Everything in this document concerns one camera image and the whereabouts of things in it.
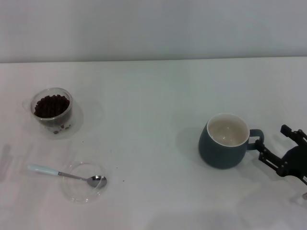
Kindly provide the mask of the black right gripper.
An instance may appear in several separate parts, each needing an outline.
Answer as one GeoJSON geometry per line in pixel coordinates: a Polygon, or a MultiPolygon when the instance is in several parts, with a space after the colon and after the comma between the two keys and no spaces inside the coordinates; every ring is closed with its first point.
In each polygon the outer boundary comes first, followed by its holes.
{"type": "Polygon", "coordinates": [[[307,184],[307,135],[301,129],[292,131],[287,125],[282,125],[280,132],[298,146],[288,150],[281,159],[260,140],[256,140],[255,147],[260,153],[259,161],[273,169],[280,177],[293,176],[307,184]]]}

